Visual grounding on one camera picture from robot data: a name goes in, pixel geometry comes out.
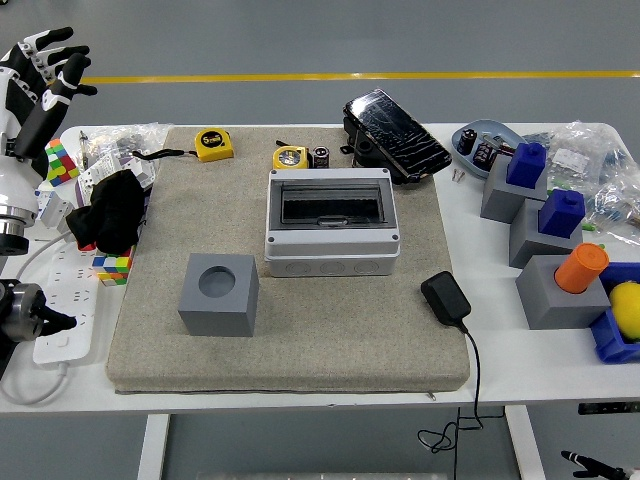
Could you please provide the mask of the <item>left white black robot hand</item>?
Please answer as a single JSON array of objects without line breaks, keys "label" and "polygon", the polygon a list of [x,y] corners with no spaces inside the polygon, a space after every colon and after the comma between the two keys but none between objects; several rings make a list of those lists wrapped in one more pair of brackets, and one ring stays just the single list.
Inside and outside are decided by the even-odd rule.
[{"label": "left white black robot hand", "polygon": [[86,45],[65,46],[71,27],[18,41],[1,58],[1,211],[33,212],[35,189],[47,174],[46,144],[61,126],[71,101],[93,96],[82,82],[90,66]]}]

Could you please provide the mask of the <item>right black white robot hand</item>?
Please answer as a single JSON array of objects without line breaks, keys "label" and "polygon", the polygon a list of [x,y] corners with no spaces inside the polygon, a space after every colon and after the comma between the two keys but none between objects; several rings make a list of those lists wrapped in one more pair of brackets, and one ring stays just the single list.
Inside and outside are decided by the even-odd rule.
[{"label": "right black white robot hand", "polygon": [[579,470],[573,472],[573,476],[577,479],[634,480],[639,478],[638,469],[613,467],[591,457],[567,450],[562,450],[561,456],[579,467]]}]

